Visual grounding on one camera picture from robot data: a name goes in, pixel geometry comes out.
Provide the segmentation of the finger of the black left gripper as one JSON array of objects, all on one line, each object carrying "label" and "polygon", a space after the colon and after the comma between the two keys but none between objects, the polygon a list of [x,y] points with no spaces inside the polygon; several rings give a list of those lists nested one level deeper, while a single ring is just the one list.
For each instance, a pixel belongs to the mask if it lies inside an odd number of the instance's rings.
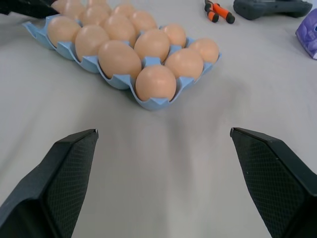
[{"label": "finger of the black left gripper", "polygon": [[29,17],[43,19],[58,14],[51,7],[56,0],[0,0],[0,14],[18,13]]}]

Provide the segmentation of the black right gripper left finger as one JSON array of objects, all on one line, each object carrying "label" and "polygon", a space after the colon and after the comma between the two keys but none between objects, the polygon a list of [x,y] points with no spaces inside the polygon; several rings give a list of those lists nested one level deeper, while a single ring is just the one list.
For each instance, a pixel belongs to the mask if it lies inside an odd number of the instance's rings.
[{"label": "black right gripper left finger", "polygon": [[0,238],[71,238],[88,188],[98,131],[53,144],[0,206]]}]

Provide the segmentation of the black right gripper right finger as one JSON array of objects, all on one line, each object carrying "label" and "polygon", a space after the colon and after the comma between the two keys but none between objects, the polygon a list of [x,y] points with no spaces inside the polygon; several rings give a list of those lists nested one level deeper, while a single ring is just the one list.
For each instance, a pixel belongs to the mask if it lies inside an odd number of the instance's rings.
[{"label": "black right gripper right finger", "polygon": [[272,238],[317,238],[317,174],[280,139],[230,131],[248,192]]}]

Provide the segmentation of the brown egg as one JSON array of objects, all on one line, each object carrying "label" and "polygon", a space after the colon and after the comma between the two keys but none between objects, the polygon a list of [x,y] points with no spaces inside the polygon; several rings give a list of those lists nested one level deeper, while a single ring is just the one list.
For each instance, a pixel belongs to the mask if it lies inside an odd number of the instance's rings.
[{"label": "brown egg", "polygon": [[75,38],[80,29],[81,26],[75,20],[66,16],[57,16],[49,22],[47,36],[56,48],[58,42],[75,43]]},{"label": "brown egg", "polygon": [[152,15],[143,10],[137,10],[132,13],[129,20],[133,24],[137,33],[157,28],[157,23]]},{"label": "brown egg", "polygon": [[107,32],[98,25],[86,25],[75,38],[75,52],[81,62],[84,56],[96,56],[100,46],[109,41]]},{"label": "brown egg", "polygon": [[81,5],[80,0],[55,0],[50,7],[56,10],[58,13],[63,14],[67,4],[70,5]]},{"label": "brown egg", "polygon": [[129,42],[134,47],[137,33],[130,20],[121,14],[115,14],[105,20],[101,27],[106,31],[111,40]]},{"label": "brown egg", "polygon": [[87,0],[86,8],[89,8],[92,6],[102,6],[106,9],[108,13],[112,12],[111,7],[109,6],[106,0]]},{"label": "brown egg", "polygon": [[85,7],[80,2],[67,2],[62,14],[74,20],[80,20],[85,12]]},{"label": "brown egg", "polygon": [[86,25],[101,25],[109,18],[107,9],[102,5],[93,5],[87,8],[81,15],[81,23]]},{"label": "brown egg", "polygon": [[176,93],[176,78],[163,65],[147,66],[136,79],[135,91],[137,97],[144,102],[150,98],[167,98],[171,101]]},{"label": "brown egg", "polygon": [[202,74],[204,61],[193,49],[181,49],[171,54],[164,64],[176,78],[189,77],[196,81]]},{"label": "brown egg", "polygon": [[113,10],[112,10],[112,15],[116,14],[121,14],[124,15],[125,17],[129,18],[133,15],[133,13],[136,11],[136,8],[130,4],[130,3],[122,3],[117,5]]},{"label": "brown egg", "polygon": [[155,57],[163,62],[168,56],[169,47],[168,36],[159,29],[151,29],[139,36],[134,45],[134,51],[141,60],[144,57]]},{"label": "brown egg", "polygon": [[161,30],[168,36],[171,45],[181,46],[186,45],[186,33],[183,27],[177,23],[171,23],[163,26]]},{"label": "brown egg", "polygon": [[100,46],[98,61],[108,79],[117,74],[130,75],[135,80],[142,70],[141,60],[134,49],[118,40],[110,40]]},{"label": "brown egg", "polygon": [[190,49],[196,50],[205,62],[216,63],[219,56],[217,43],[210,38],[200,38],[189,45]]}]

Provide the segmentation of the light blue egg tray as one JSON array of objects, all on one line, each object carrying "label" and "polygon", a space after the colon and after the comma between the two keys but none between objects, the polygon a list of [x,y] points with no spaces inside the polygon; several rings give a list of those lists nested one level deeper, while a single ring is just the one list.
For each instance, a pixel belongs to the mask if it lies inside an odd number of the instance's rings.
[{"label": "light blue egg tray", "polygon": [[181,76],[176,79],[176,92],[172,100],[167,98],[149,98],[146,101],[141,101],[135,90],[135,83],[130,75],[115,74],[111,79],[108,79],[100,67],[97,56],[84,56],[82,61],[78,61],[75,52],[75,45],[72,42],[58,42],[55,47],[48,38],[47,28],[48,24],[59,14],[47,16],[45,18],[45,24],[43,28],[36,27],[30,21],[23,23],[22,25],[27,29],[30,35],[39,42],[44,48],[54,50],[67,60],[76,62],[84,70],[101,75],[101,77],[111,87],[118,90],[131,90],[136,102],[146,110],[155,111],[170,106],[182,93],[183,90],[188,89],[198,83],[198,80],[194,80],[192,77]]}]

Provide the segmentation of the purple tissue pack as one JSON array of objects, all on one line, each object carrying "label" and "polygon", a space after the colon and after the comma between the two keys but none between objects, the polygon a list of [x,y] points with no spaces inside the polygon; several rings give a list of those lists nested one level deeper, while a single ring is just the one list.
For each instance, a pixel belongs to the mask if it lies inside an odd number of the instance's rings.
[{"label": "purple tissue pack", "polygon": [[317,8],[308,13],[295,34],[310,57],[317,60]]}]

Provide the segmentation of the dark grey plastic device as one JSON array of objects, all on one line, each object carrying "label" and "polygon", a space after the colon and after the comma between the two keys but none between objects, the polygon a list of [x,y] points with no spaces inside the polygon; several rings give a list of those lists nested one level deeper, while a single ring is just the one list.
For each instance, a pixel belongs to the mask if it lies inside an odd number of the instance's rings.
[{"label": "dark grey plastic device", "polygon": [[234,0],[233,9],[247,20],[282,14],[293,18],[306,16],[313,4],[304,0]]}]

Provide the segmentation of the orange handled pliers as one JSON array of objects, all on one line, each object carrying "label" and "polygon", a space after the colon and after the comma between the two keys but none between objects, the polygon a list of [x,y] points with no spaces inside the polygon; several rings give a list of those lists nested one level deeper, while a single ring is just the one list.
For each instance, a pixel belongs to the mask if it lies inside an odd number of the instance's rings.
[{"label": "orange handled pliers", "polygon": [[233,24],[235,22],[235,17],[229,10],[221,7],[220,4],[214,3],[211,0],[205,0],[204,9],[211,22],[218,22],[220,17],[229,24]]}]

